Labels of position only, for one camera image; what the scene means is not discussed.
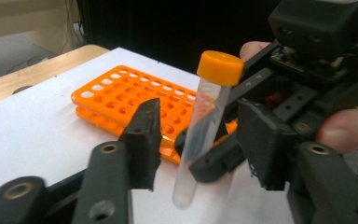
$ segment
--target wooden table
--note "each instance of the wooden table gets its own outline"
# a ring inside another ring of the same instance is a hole
[[[45,62],[0,77],[0,100],[21,87],[33,86],[107,53],[109,50],[95,45],[74,49]]]

